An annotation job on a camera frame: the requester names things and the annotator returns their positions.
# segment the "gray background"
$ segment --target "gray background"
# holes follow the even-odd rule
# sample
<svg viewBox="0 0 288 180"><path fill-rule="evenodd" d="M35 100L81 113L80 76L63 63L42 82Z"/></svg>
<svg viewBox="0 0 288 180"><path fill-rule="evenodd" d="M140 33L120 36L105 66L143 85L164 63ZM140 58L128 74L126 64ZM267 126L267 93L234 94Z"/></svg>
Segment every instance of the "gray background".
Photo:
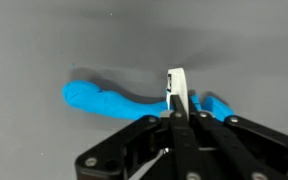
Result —
<svg viewBox="0 0 288 180"><path fill-rule="evenodd" d="M178 66L288 134L286 0L0 0L0 180L73 180L77 155L130 123L69 107L65 83L147 103Z"/></svg>

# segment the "gray surface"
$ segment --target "gray surface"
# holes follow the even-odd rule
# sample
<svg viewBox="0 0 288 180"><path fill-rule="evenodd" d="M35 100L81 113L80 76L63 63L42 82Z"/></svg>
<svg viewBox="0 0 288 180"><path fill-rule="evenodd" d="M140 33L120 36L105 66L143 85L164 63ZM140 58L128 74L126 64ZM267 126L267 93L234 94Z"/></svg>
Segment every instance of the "gray surface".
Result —
<svg viewBox="0 0 288 180"><path fill-rule="evenodd" d="M0 180L73 180L76 156L129 123L68 107L66 82L148 102L176 66L288 134L288 1L0 0Z"/></svg>

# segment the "metal screw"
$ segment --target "metal screw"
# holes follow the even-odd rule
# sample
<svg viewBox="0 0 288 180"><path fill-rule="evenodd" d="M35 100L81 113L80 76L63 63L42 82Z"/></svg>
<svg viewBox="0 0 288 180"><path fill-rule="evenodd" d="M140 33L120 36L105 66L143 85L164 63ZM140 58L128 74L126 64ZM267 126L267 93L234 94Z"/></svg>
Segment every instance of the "metal screw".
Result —
<svg viewBox="0 0 288 180"><path fill-rule="evenodd" d="M238 119L237 119L236 117L231 117L231 121L232 121L233 123L237 123L237 122L238 122Z"/></svg>
<svg viewBox="0 0 288 180"><path fill-rule="evenodd" d="M254 172L252 178L253 180L268 180L268 178L260 172Z"/></svg>
<svg viewBox="0 0 288 180"><path fill-rule="evenodd" d="M197 173L188 173L186 175L186 179L187 180L201 180L201 177Z"/></svg>
<svg viewBox="0 0 288 180"><path fill-rule="evenodd" d="M207 117L207 114L206 114L205 112L201 112L201 113L200 113L200 116L201 116L201 117Z"/></svg>
<svg viewBox="0 0 288 180"><path fill-rule="evenodd" d="M177 112L177 113L175 113L175 117L182 117L182 114Z"/></svg>
<svg viewBox="0 0 288 180"><path fill-rule="evenodd" d="M96 158L88 158L86 161L85 161L85 165L87 167L93 167L95 166L97 163L97 159Z"/></svg>
<svg viewBox="0 0 288 180"><path fill-rule="evenodd" d="M156 118L155 117L150 117L148 119L148 121L151 122L151 123L154 123L154 122L156 122Z"/></svg>

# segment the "blue object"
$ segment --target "blue object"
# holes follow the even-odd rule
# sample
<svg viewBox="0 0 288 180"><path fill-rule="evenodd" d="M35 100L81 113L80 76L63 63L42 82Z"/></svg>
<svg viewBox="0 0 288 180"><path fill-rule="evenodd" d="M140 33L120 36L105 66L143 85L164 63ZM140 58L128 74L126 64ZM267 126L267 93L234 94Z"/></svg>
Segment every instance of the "blue object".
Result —
<svg viewBox="0 0 288 180"><path fill-rule="evenodd" d="M216 119L222 122L227 116L234 115L234 111L230 107L212 96L206 98L202 109L212 112Z"/></svg>
<svg viewBox="0 0 288 180"><path fill-rule="evenodd" d="M117 92L101 90L96 84L83 80L76 80L66 84L63 87L62 93L65 101L70 106L82 109L86 112L113 118L137 120L144 115L159 117L162 111L167 110L166 101L154 104L136 103ZM191 99L195 107L198 110L201 110L202 108L198 96L191 96ZM210 105L212 105L211 102L207 104L204 103L204 106L212 109Z"/></svg>

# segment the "white plastic piece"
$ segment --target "white plastic piece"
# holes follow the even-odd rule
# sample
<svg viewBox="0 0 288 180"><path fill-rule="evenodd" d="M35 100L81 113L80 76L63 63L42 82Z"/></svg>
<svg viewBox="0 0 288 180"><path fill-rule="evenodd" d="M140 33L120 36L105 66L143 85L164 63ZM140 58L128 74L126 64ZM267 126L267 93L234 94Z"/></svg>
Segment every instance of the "white plastic piece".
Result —
<svg viewBox="0 0 288 180"><path fill-rule="evenodd" d="M168 109L171 106L171 95L178 95L182 101L187 118L188 114L188 93L186 77L183 68L169 69L167 74L166 102Z"/></svg>

